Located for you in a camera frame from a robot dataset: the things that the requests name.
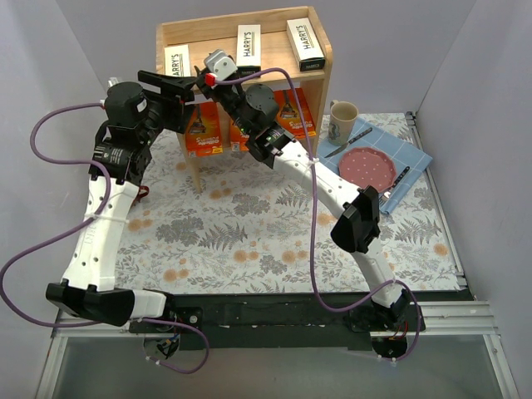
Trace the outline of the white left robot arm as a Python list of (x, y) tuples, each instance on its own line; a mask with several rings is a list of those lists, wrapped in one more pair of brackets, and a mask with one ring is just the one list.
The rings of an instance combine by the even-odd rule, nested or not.
[(116, 286), (116, 256), (127, 216), (140, 192), (150, 148), (164, 130), (181, 132), (192, 116), (192, 77), (139, 71), (137, 81), (113, 83), (103, 101), (106, 120), (95, 137), (89, 194), (74, 254), (46, 298), (65, 313), (120, 327), (148, 318), (170, 331), (177, 313), (164, 293)]

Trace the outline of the orange Gillette razor box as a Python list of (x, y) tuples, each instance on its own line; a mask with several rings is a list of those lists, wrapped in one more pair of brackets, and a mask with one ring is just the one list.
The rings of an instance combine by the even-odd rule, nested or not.
[(229, 142), (232, 151), (248, 151), (249, 136), (232, 121), (229, 125)]
[(217, 104), (204, 102), (195, 105), (185, 132), (187, 155), (191, 158), (223, 153), (223, 141)]
[(274, 100), (279, 106), (277, 122), (284, 129), (301, 140), (305, 138), (303, 123), (301, 121), (301, 115), (303, 115), (308, 135), (314, 137), (316, 135), (316, 126), (303, 94), (303, 90), (297, 87), (296, 94), (298, 95), (300, 107), (297, 106), (296, 99), (291, 89), (277, 90), (273, 92)]

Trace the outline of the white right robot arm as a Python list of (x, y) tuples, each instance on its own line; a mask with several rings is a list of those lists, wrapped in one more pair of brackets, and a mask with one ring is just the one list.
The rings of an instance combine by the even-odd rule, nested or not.
[(377, 323), (395, 330), (406, 321), (410, 298), (396, 280), (380, 240), (378, 193), (346, 181), (323, 165), (309, 146), (302, 145), (276, 121), (278, 105), (272, 90), (262, 84), (242, 87), (231, 73), (222, 78), (208, 69), (198, 70), (195, 84), (208, 99), (219, 103), (233, 123), (248, 137), (245, 145), (256, 161), (285, 175), (323, 204), (336, 218), (332, 241), (349, 253), (370, 288)]

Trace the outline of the white Harry's razor box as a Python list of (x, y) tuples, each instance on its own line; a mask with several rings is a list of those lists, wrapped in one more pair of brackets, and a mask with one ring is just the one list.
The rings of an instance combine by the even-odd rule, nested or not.
[(241, 76), (261, 70), (261, 26), (238, 25), (236, 66)]
[(322, 70), (325, 56), (310, 20), (287, 20), (287, 34), (300, 71)]
[(174, 77), (191, 77), (190, 50), (187, 44), (164, 49), (165, 74)]

